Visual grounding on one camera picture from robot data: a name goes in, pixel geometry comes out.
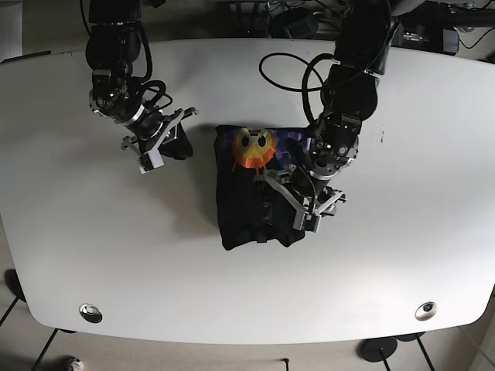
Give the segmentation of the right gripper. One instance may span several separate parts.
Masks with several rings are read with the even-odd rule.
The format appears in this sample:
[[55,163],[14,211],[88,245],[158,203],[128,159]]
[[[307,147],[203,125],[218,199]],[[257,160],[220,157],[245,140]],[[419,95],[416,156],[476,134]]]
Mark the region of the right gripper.
[[140,107],[138,113],[139,117],[124,123],[133,136],[122,139],[121,149],[136,154],[140,173],[164,166],[164,157],[183,161],[193,156],[182,120],[198,114],[195,107],[180,108],[171,115],[164,115],[162,110],[146,112]]

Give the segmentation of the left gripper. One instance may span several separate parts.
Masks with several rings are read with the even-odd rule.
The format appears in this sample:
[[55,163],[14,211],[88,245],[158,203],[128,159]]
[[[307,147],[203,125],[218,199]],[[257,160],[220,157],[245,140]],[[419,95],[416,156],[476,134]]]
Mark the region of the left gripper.
[[301,165],[289,164],[282,170],[264,171],[261,179],[293,207],[295,230],[316,233],[322,218],[334,216],[337,203],[347,201],[342,190],[328,186],[332,177],[315,178]]

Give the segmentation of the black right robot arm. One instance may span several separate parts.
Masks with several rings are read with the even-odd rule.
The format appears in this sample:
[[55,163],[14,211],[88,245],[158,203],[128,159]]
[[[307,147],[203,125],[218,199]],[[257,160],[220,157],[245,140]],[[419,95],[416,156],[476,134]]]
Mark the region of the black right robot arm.
[[[146,174],[162,167],[165,158],[193,156],[182,122],[197,110],[165,113],[173,98],[163,81],[152,79],[141,10],[140,1],[92,1],[83,19],[89,35],[85,57],[92,70],[90,108],[128,130],[121,149],[133,151],[140,173]],[[161,99],[167,104],[160,105]]]

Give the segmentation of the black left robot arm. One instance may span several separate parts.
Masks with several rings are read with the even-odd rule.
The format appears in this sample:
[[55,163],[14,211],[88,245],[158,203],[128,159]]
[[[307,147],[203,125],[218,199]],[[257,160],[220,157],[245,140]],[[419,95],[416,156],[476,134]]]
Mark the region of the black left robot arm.
[[[333,53],[309,62],[302,77],[302,108],[309,122],[302,138],[286,138],[295,161],[263,179],[294,208],[293,227],[316,232],[321,219],[335,213],[345,194],[328,183],[356,159],[362,124],[377,108],[378,77],[384,74],[391,39],[398,27],[388,1],[352,1],[343,17]],[[311,70],[331,60],[321,87],[323,111],[312,114],[308,81]]]

